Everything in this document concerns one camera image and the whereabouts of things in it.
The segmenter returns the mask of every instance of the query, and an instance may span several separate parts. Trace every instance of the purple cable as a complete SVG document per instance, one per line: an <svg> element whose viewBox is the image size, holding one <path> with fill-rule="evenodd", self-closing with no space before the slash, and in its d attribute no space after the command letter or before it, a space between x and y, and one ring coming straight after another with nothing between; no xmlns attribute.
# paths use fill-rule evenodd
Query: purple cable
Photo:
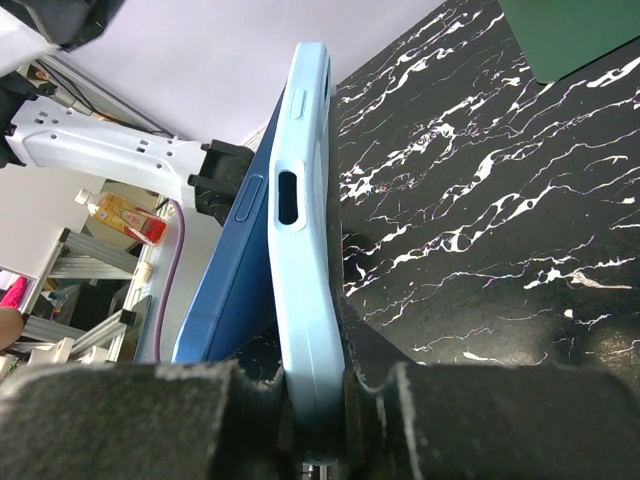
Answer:
<svg viewBox="0 0 640 480"><path fill-rule="evenodd" d="M162 324L164 323L164 313L167 310L167 301L169 300L169 294L171 293L171 285L173 284L173 277L176 276L176 270L178 269L178 262L180 262L180 255L182 255L182 247L184 246L184 213L178 202L169 200L171 206L176 211L178 216L178 240L176 241L176 248L173 251L173 258L171 259L171 265L169 266L169 274L167 275L167 281L162 289L162 295L160 296L160 304L158 305L158 313L156 314L156 321L153 327L153 361L155 363L161 363L160 358L160 341L162 340Z"/></svg>

